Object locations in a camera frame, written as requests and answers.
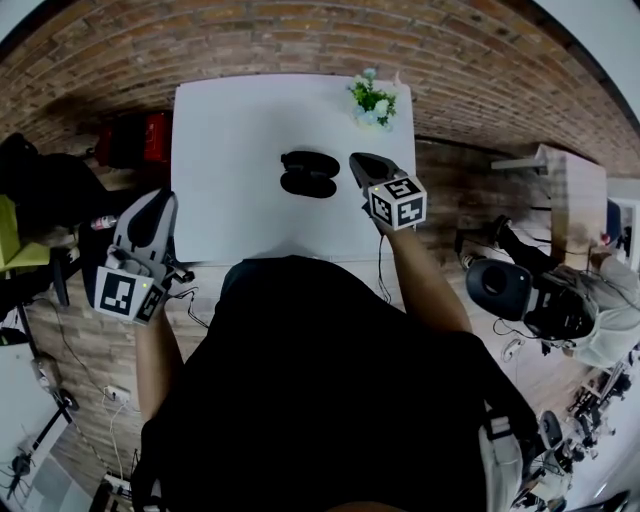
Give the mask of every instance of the wire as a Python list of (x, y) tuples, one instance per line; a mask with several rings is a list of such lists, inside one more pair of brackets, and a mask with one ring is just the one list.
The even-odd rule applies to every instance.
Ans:
[(191, 300), (189, 301), (189, 307), (187, 308), (187, 314), (189, 315), (189, 318), (191, 318), (191, 320), (193, 320), (195, 323), (197, 323), (198, 325), (204, 327), (205, 329), (209, 329), (209, 325), (205, 322), (203, 322), (202, 320), (200, 320), (194, 313), (193, 313), (193, 301), (196, 298), (196, 292), (200, 290), (200, 288), (198, 286), (193, 286), (191, 288), (189, 288), (188, 290), (185, 290), (183, 292), (180, 292), (176, 295), (169, 295), (169, 299), (184, 299), (185, 297), (187, 297), (187, 295), (191, 294)]
[[(507, 332), (498, 332), (496, 330), (496, 325), (498, 324), (498, 322), (502, 322), (502, 325), (504, 325), (505, 328), (509, 329), (509, 331), (507, 331)], [(518, 336), (522, 336), (523, 338), (527, 338), (528, 340), (539, 340), (540, 339), (538, 336), (527, 336), (526, 334), (524, 334), (523, 332), (519, 331), (518, 329), (514, 329), (513, 327), (508, 326), (506, 324), (506, 322), (502, 318), (497, 318), (496, 321), (493, 322), (493, 332), (494, 332), (494, 334), (497, 334), (498, 336), (508, 336), (512, 332), (515, 332)]]
[(481, 245), (482, 247), (486, 247), (487, 249), (491, 249), (492, 251), (497, 252), (498, 254), (502, 254), (503, 256), (509, 257), (509, 255), (506, 252), (501, 251), (499, 249), (496, 249), (495, 247), (491, 247), (488, 244), (483, 244), (482, 242), (478, 242), (477, 240), (471, 240), (470, 238), (464, 238), (464, 237), (463, 237), (463, 240), (466, 240), (467, 242), (471, 242), (472, 244)]
[(133, 470), (136, 468), (136, 459), (138, 457), (138, 449), (133, 450), (133, 457), (131, 458), (131, 471), (129, 471), (129, 492), (131, 492), (131, 480), (133, 479)]
[(384, 235), (380, 235), (380, 245), (378, 246), (378, 287), (382, 293), (382, 298), (387, 304), (391, 304), (391, 294), (382, 280), (382, 242)]
[(116, 443), (116, 436), (113, 433), (113, 420), (116, 419), (116, 416), (120, 413), (120, 411), (127, 404), (126, 403), (120, 404), (120, 407), (118, 408), (116, 413), (113, 416), (111, 416), (109, 414), (109, 411), (107, 411), (107, 408), (104, 406), (104, 399), (107, 396), (107, 394), (106, 393), (103, 393), (103, 394), (104, 394), (104, 396), (102, 397), (102, 408), (104, 409), (104, 412), (106, 413), (106, 415), (110, 419), (110, 421), (109, 421), (109, 434), (111, 434), (111, 442), (113, 443), (113, 449), (116, 452), (116, 459), (118, 459), (118, 467), (120, 468), (120, 480), (124, 480), (124, 473), (122, 471), (122, 461), (120, 460), (120, 453), (118, 452), (118, 444)]
[[(57, 393), (54, 393), (53, 396), (61, 405), (65, 405), (64, 402), (60, 399), (60, 397), (58, 396)], [(98, 453), (98, 450), (96, 450), (95, 447), (89, 442), (89, 440), (87, 439), (87, 436), (84, 435), (84, 432), (82, 432), (82, 430), (80, 429), (80, 426), (76, 423), (76, 420), (73, 419), (73, 416), (71, 416), (71, 414), (69, 414), (69, 418), (71, 418), (71, 423), (73, 423), (73, 426), (76, 427), (76, 431), (78, 432), (78, 435), (82, 438), (82, 440), (85, 442), (85, 444), (89, 448), (91, 448), (91, 451), (96, 456), (96, 458), (102, 463), (104, 468), (107, 470), (107, 473), (110, 474), (110, 475), (113, 475), (113, 471), (111, 470), (109, 465), (104, 461), (104, 459), (102, 457), (100, 457), (100, 454)]]
[(53, 308), (53, 310), (56, 313), (56, 318), (58, 319), (58, 329), (60, 329), (60, 337), (62, 338), (62, 342), (65, 344), (65, 346), (67, 347), (67, 350), (69, 350), (69, 352), (71, 352), (71, 355), (74, 357), (74, 359), (76, 361), (78, 361), (78, 363), (80, 364), (80, 366), (82, 366), (82, 369), (84, 370), (84, 372), (87, 374), (87, 378), (89, 379), (89, 382), (91, 382), (91, 384), (93, 385), (94, 388), (96, 388), (102, 395), (104, 395), (105, 397), (107, 397), (109, 400), (111, 400), (112, 402), (115, 400), (115, 398), (110, 397), (109, 395), (107, 395), (104, 392), (105, 388), (101, 388), (100, 386), (98, 386), (96, 384), (96, 382), (93, 380), (93, 378), (91, 377), (91, 374), (89, 373), (89, 368), (87, 368), (87, 366), (80, 361), (80, 359), (78, 358), (78, 356), (76, 355), (76, 353), (73, 351), (73, 349), (71, 348), (71, 345), (69, 345), (69, 343), (67, 342), (67, 339), (65, 338), (64, 335), (64, 328), (62, 326), (62, 320), (60, 319), (60, 313), (58, 313), (58, 308), (56, 307), (56, 305), (49, 300), (46, 297), (38, 297), (37, 299), (35, 299), (33, 302), (37, 302), (39, 300), (43, 300), (45, 302), (48, 302), (49, 305)]
[(24, 482), (22, 481), (22, 479), (18, 480), (18, 485), (16, 486), (16, 488), (20, 489), (20, 492), (22, 493), (22, 495), (24, 496), (24, 499), (26, 500), (26, 499), (29, 499), (29, 496), (27, 496), (27, 494), (29, 492), (31, 492), (31, 487), (29, 487), (27, 484), (25, 484), (25, 485), (27, 485), (27, 489), (28, 489), (28, 491), (25, 492), (24, 489), (22, 488), (22, 484), (23, 483)]

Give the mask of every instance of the potted plant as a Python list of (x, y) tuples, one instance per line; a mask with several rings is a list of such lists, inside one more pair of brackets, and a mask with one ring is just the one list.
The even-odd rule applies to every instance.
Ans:
[(361, 128), (391, 131), (391, 118), (396, 115), (396, 94), (374, 89), (375, 77), (376, 70), (367, 68), (347, 86), (356, 103), (352, 111), (353, 118)]

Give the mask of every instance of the green leaves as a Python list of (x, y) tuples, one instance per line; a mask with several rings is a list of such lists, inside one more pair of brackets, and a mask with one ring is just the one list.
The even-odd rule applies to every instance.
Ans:
[[(386, 109), (386, 115), (378, 117), (378, 123), (385, 126), (389, 123), (389, 119), (396, 115), (396, 95), (390, 94), (385, 91), (373, 88), (373, 78), (375, 77), (375, 70), (365, 70), (364, 77), (356, 75), (354, 83), (351, 87), (347, 87), (354, 99), (360, 105), (365, 112), (375, 110), (376, 104), (379, 101), (387, 100), (389, 106)], [(385, 114), (385, 111), (379, 111), (380, 114)]]

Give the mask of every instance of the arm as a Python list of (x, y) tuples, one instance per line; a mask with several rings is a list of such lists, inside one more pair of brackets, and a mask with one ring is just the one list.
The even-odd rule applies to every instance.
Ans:
[(407, 313), (440, 332), (472, 332), (460, 299), (412, 229), (388, 231)]
[(135, 326), (135, 338), (140, 412), (148, 421), (158, 412), (183, 362), (164, 306), (158, 306), (147, 326)]
[(630, 267), (627, 267), (606, 251), (592, 254), (590, 259), (600, 276), (615, 286), (616, 289), (633, 294), (634, 297), (631, 300), (635, 300), (635, 295), (640, 288), (637, 272), (634, 272)]

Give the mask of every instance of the fiducial marker cube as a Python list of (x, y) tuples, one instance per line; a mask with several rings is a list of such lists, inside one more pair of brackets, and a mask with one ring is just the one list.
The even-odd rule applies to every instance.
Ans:
[(427, 191), (415, 176), (369, 187), (371, 215), (395, 231), (427, 218)]

